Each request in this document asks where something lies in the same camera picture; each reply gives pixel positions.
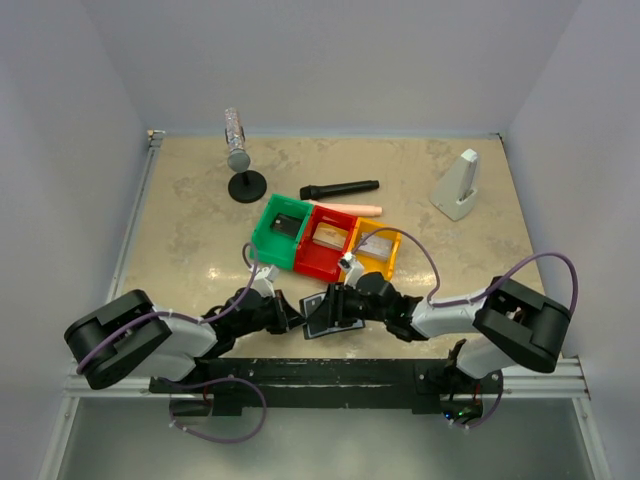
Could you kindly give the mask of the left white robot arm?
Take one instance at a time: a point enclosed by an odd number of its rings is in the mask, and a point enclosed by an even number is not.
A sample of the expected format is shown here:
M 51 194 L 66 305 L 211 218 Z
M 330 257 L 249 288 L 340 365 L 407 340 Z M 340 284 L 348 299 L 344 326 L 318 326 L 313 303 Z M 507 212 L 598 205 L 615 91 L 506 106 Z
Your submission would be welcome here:
M 239 291 L 220 312 L 218 318 L 210 310 L 208 322 L 161 311 L 136 289 L 74 322 L 64 340 L 94 390 L 134 375 L 162 377 L 195 392 L 208 376 L 202 362 L 231 351 L 239 338 L 262 330 L 284 334 L 305 323 L 280 290 L 271 297 Z

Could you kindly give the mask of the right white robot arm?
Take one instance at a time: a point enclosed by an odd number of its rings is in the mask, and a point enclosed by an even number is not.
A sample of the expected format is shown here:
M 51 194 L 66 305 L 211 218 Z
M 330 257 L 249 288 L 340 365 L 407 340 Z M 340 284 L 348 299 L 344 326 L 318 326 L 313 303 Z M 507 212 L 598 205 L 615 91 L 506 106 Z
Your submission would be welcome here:
M 486 292 L 431 305 L 401 294 L 378 272 L 353 286 L 332 283 L 316 306 L 309 308 L 304 300 L 300 306 L 307 340 L 358 329 L 367 320 L 383 323 L 405 342 L 476 334 L 454 347 L 445 369 L 447 384 L 458 392 L 512 365 L 554 372 L 572 317 L 567 307 L 509 278 L 493 278 Z

